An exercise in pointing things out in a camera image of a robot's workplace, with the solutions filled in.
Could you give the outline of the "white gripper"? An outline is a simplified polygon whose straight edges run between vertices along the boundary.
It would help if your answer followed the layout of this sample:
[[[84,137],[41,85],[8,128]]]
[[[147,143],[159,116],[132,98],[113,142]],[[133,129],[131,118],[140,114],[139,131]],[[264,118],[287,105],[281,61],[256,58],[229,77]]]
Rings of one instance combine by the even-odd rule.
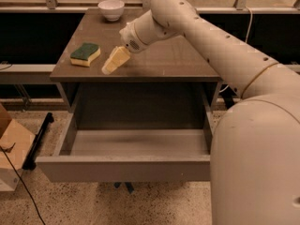
[[[140,53],[151,44],[177,36],[178,33],[160,25],[153,17],[152,11],[129,22],[120,30],[123,46],[115,47],[109,59],[104,63],[102,72],[110,75],[130,58],[130,53]]]

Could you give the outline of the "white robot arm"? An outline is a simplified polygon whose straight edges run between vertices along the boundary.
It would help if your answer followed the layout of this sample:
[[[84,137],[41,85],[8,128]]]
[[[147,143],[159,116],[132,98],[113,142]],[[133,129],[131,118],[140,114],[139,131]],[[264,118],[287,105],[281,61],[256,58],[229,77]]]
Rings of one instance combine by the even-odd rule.
[[[181,35],[240,99],[213,135],[212,224],[300,225],[300,75],[201,18],[186,0],[152,0],[120,35],[104,73]]]

